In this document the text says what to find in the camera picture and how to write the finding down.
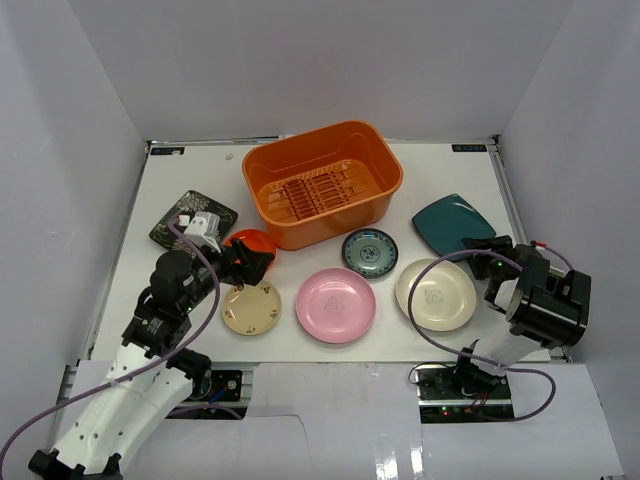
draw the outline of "white wall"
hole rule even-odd
[[[0,1],[0,442],[56,401],[104,290],[144,160],[66,0]],[[9,453],[27,477],[43,421]]]
[[[527,235],[593,276],[575,356],[631,479],[640,478],[639,89],[637,0],[576,0],[503,137]]]
[[[70,0],[142,136],[500,133],[572,0]]]

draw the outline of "white table surface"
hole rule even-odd
[[[197,190],[239,214],[232,231],[264,228],[242,175],[242,160],[251,146],[187,146],[184,155],[150,156],[142,177],[113,283],[91,358],[110,360],[132,318],[138,295],[163,249],[153,243],[149,231],[187,190]],[[295,252],[278,251],[276,264],[266,279],[280,291],[283,312],[270,331],[246,337],[226,327],[219,313],[192,348],[215,362],[418,362],[451,360],[453,356],[420,338],[402,314],[395,299],[395,282],[410,263],[436,255],[418,237],[411,218],[423,207],[452,193],[471,203],[498,235],[513,230],[488,153],[453,153],[449,144],[391,144],[404,169],[404,182],[386,216],[376,228],[389,233],[398,244],[396,268],[373,281],[378,309],[371,329],[346,345],[315,340],[298,324],[294,302],[304,280],[318,270],[341,267],[341,245],[346,235]],[[469,272],[466,264],[460,264]],[[222,295],[228,290],[223,286]],[[440,342],[462,348],[475,339],[505,328],[504,316],[488,308],[482,299],[484,282],[476,282],[478,307],[464,327],[434,333]],[[201,324],[213,303],[210,295],[191,314],[194,327]],[[548,361],[545,351],[526,361]]]

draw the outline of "small blue patterned plate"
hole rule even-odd
[[[351,233],[342,244],[342,259],[365,278],[386,275],[398,263],[398,246],[388,234],[375,228]]]

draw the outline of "orange bowl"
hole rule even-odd
[[[276,260],[278,248],[276,244],[273,243],[271,237],[267,235],[262,230],[256,230],[255,228],[249,228],[247,230],[240,230],[239,232],[234,233],[229,238],[227,238],[224,244],[227,247],[231,246],[231,240],[237,238],[238,240],[242,240],[242,242],[254,252],[267,252],[273,253],[273,262],[269,265],[267,270],[271,270],[273,264]]]

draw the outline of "teal square plate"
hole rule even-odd
[[[411,220],[418,234],[439,256],[464,250],[463,238],[493,238],[496,231],[457,193],[420,210]]]

